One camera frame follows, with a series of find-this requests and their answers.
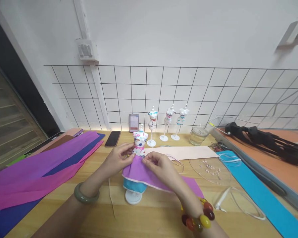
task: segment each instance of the wooden table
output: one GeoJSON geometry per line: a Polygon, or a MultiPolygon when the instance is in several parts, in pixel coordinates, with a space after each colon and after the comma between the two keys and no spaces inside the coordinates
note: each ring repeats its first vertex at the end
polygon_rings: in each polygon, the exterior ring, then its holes
{"type": "MultiPolygon", "coordinates": [[[[110,134],[109,131],[99,131],[99,133],[106,134],[104,141],[110,134]]],[[[167,142],[160,141],[160,135],[161,133],[154,133],[154,139],[157,142],[156,147],[162,145],[191,146],[188,142],[189,134],[179,134],[179,141],[172,140],[171,134],[168,134],[169,140],[167,142]]],[[[118,144],[124,142],[133,142],[131,133],[121,133],[118,144]]],[[[215,139],[209,135],[202,145],[209,146],[213,142],[215,139]]],[[[104,144],[86,160],[72,179],[45,196],[6,237],[31,237],[70,197],[75,186],[86,180],[102,164],[111,151],[111,148],[105,148],[104,144]]],[[[188,160],[182,160],[182,162],[185,176],[195,178],[205,198],[214,204],[227,187],[206,181],[192,169],[188,160]]],[[[105,182],[100,188],[98,202],[93,205],[76,237],[192,237],[181,222],[180,202],[174,194],[148,186],[140,203],[129,205],[124,198],[125,189],[122,184],[121,173],[110,178],[110,190],[117,219],[113,215],[109,199],[109,186],[105,182]]],[[[244,191],[233,176],[230,185],[244,191]]],[[[243,209],[255,213],[255,209],[246,199],[238,193],[234,195],[243,209]]],[[[298,212],[281,197],[276,194],[275,196],[298,219],[298,212]]],[[[260,221],[244,214],[235,205],[230,195],[226,197],[221,207],[227,213],[215,210],[216,220],[230,237],[281,237],[268,220],[260,221]]]]}

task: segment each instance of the wire grid panel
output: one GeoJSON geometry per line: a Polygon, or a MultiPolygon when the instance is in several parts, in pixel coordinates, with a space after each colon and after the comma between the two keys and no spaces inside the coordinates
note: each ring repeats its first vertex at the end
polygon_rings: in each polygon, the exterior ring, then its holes
{"type": "MultiPolygon", "coordinates": [[[[105,130],[89,66],[46,68],[73,126],[105,130]]],[[[298,70],[113,65],[98,69],[113,130],[128,131],[129,114],[137,113],[139,123],[149,131],[148,112],[154,106],[156,131],[163,132],[166,110],[172,104],[176,114],[168,132],[177,130],[179,109],[186,104],[190,112],[181,133],[190,133],[194,125],[210,129],[212,119],[219,127],[235,121],[247,127],[298,129],[298,70]],[[285,98],[273,116],[275,103],[285,98]]]]}

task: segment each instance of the electrical box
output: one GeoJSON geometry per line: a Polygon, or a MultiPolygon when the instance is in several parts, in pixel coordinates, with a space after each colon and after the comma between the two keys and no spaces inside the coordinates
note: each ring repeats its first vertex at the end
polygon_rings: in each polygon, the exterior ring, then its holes
{"type": "Polygon", "coordinates": [[[99,62],[97,46],[92,40],[76,40],[80,60],[99,62]]]}

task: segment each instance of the jade bangle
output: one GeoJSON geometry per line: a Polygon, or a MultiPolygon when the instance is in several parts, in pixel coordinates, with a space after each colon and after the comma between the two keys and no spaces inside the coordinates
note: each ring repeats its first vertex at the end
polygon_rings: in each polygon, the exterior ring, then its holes
{"type": "Polygon", "coordinates": [[[82,192],[80,191],[79,188],[80,188],[81,185],[82,185],[82,183],[79,183],[78,185],[76,185],[76,187],[74,189],[75,198],[83,204],[91,204],[91,203],[96,202],[99,198],[99,190],[97,192],[96,197],[89,198],[89,197],[86,197],[84,194],[82,194],[82,192]]]}

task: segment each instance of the hand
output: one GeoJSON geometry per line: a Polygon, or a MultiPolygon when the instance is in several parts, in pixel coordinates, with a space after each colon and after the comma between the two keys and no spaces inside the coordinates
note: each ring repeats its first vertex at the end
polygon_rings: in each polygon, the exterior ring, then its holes
{"type": "Polygon", "coordinates": [[[132,150],[135,143],[123,143],[112,149],[104,163],[99,167],[107,178],[117,174],[120,170],[130,165],[135,157],[132,150]]]}
{"type": "Polygon", "coordinates": [[[158,152],[150,152],[142,162],[170,189],[175,191],[183,182],[168,156],[158,152]]]}

